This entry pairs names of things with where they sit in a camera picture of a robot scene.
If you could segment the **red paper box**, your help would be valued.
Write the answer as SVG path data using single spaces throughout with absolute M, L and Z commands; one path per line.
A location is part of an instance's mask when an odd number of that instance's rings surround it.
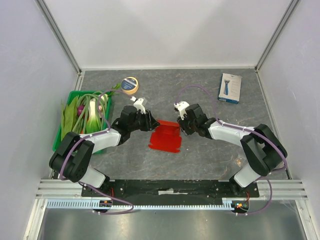
M 151 134 L 149 148 L 169 153 L 179 153 L 182 143 L 177 122 L 158 120 L 159 126 Z

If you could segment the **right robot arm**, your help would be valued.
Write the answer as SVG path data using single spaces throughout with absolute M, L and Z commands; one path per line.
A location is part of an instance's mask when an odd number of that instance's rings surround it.
M 177 122 L 186 135 L 198 133 L 207 139 L 242 147 L 247 164 L 229 180 L 229 191 L 235 197 L 242 196 L 252 182 L 266 177 L 280 163 L 286 162 L 286 149 L 265 124 L 245 127 L 208 118 L 199 104 L 190 105 L 185 101 L 175 103 L 174 109 L 179 113 Z

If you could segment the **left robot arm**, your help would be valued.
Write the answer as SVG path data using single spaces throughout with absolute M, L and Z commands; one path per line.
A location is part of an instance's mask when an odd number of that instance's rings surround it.
M 82 135 L 72 131 L 67 133 L 52 155 L 49 167 L 58 172 L 61 179 L 92 186 L 95 194 L 104 197 L 110 191 L 110 178 L 89 166 L 92 154 L 122 145 L 134 131 L 153 131 L 159 125 L 149 110 L 142 113 L 127 105 L 109 130 Z

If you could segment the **razor package box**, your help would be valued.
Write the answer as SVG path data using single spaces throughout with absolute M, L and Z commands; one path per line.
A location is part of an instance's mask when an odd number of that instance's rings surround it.
M 242 77 L 223 73 L 221 76 L 217 99 L 222 102 L 238 104 L 241 95 Z

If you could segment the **masking tape roll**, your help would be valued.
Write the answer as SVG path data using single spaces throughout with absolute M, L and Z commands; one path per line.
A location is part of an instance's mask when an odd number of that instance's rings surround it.
M 135 77 L 129 76 L 129 77 L 124 78 L 121 81 L 120 87 L 124 93 L 126 93 L 128 95 L 133 95 L 139 89 L 139 82 Z

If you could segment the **bok choy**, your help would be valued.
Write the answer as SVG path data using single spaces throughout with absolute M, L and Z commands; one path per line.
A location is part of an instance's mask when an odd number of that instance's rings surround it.
M 101 130 L 101 120 L 97 113 L 96 99 L 93 98 L 88 103 L 88 117 L 85 126 L 87 134 L 99 132 Z

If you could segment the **purple onion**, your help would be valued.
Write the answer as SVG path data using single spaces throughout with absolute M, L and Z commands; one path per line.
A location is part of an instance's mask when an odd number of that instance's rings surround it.
M 82 112 L 84 111 L 85 106 L 84 105 L 80 105 L 77 107 L 77 116 L 79 117 Z

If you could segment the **green leafy vegetables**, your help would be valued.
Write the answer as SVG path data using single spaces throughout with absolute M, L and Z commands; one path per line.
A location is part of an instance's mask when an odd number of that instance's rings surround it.
M 60 140 L 62 141 L 65 135 L 73 130 L 73 127 L 77 121 L 77 102 L 78 96 L 74 97 L 70 104 L 62 105 L 62 113 L 61 113 L 61 135 Z

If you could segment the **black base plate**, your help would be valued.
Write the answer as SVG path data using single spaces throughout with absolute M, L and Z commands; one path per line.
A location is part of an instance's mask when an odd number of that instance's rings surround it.
M 260 196 L 256 183 L 236 189 L 228 180 L 216 179 L 115 179 L 98 190 L 135 206 L 221 205 L 223 198 Z

